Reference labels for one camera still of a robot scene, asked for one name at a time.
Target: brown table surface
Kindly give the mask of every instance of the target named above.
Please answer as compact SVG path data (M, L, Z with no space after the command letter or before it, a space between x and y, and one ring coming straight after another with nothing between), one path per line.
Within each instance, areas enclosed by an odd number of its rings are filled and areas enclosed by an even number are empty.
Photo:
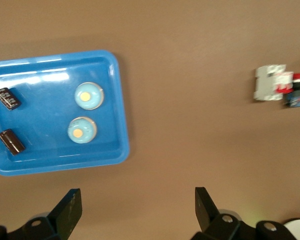
M300 0L0 1L0 60L98 49L119 62L128 159L0 176L0 224L70 188L71 240L190 239L201 186L251 226L300 218L300 108L253 101L256 68L300 72Z

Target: black capacitor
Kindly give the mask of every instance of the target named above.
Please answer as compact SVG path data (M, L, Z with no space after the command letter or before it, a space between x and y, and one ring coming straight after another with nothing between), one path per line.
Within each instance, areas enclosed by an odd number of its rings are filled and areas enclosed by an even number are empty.
M11 129L0 132L0 139L12 155L17 155L26 149Z
M21 105L18 98L6 87L0 89L0 101L9 110L16 109Z

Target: round button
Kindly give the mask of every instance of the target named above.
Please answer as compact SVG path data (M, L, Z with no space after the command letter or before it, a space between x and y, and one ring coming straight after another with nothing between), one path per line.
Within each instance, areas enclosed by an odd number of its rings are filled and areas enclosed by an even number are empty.
M85 110L98 108L104 101L105 95L103 89L94 82L85 82L80 84L74 93L76 104Z
M95 138L96 134L96 123L86 116L80 116L73 119L68 127L69 138L77 144L89 143Z

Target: silver screw head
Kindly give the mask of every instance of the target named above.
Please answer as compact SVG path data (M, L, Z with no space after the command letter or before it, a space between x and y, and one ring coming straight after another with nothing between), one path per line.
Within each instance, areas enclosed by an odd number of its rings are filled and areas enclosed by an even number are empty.
M272 231L272 232L277 231L276 226L273 225L271 222L266 222L266 223L264 224L264 227L265 227L266 229L268 229L269 231Z
M232 219L232 217L230 217L229 215L224 215L222 217L222 220L225 221L226 223L232 223L234 220Z

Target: screw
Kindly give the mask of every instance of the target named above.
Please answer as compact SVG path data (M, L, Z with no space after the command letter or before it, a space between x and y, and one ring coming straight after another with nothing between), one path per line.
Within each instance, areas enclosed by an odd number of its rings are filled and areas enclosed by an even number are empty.
M264 227L265 227L266 229L268 229L269 231L272 231L272 232L277 231L276 226L273 225L271 222L266 222L266 223L264 224Z
M41 224L41 221L40 220L35 220L31 223L31 226L32 227L36 227L36 226L39 226Z
M232 219L232 217L230 217L229 215L224 215L222 217L222 220L227 222L227 223L232 223L234 220Z

